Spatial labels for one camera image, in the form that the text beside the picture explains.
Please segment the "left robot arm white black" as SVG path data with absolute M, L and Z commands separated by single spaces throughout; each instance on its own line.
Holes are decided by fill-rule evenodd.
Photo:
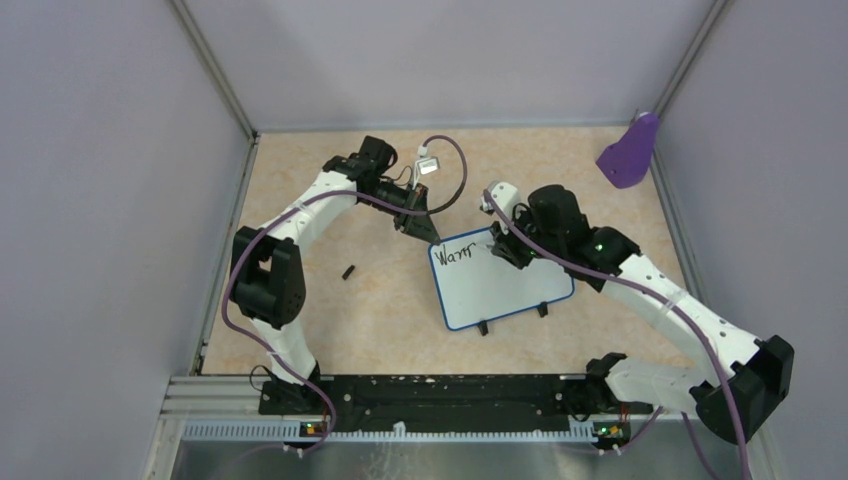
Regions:
M 376 137 L 358 151 L 327 161 L 315 180 L 276 218 L 244 226 L 233 239 L 226 300 L 238 306 L 274 361 L 273 376 L 285 383 L 283 401 L 297 413 L 319 404 L 320 386 L 310 378 L 318 362 L 297 318 L 306 301 L 303 255 L 340 215 L 357 204 L 390 215 L 394 228 L 431 245 L 441 242 L 427 208 L 425 186 L 401 187 L 386 171 L 396 150 Z

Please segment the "black marker cap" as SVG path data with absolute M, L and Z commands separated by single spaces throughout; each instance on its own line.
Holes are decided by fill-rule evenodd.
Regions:
M 350 266 L 349 266 L 349 267 L 348 267 L 348 268 L 344 271 L 344 273 L 343 273 L 343 275 L 342 275 L 342 279 L 343 279 L 343 280 L 347 280 L 347 279 L 351 276 L 351 274 L 353 273 L 353 271 L 355 270 L 355 268 L 356 268 L 356 266 L 355 266 L 355 265 L 350 265 Z

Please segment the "blue framed whiteboard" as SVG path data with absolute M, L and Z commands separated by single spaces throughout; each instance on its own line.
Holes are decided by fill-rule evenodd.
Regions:
M 550 260 L 518 269 L 494 256 L 484 227 L 427 249 L 446 328 L 460 331 L 571 298 L 575 280 Z

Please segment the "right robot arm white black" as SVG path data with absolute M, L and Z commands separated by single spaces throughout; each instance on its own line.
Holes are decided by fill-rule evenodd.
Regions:
M 550 260 L 577 281 L 637 313 L 688 357 L 690 368 L 609 353 L 587 365 L 589 404 L 612 412 L 640 402 L 693 414 L 717 437 L 746 444 L 789 393 L 795 350 L 779 335 L 758 337 L 677 285 L 640 246 L 610 226 L 592 226 L 576 195 L 559 184 L 523 199 L 490 184 L 481 209 L 494 218 L 491 252 L 517 269 Z

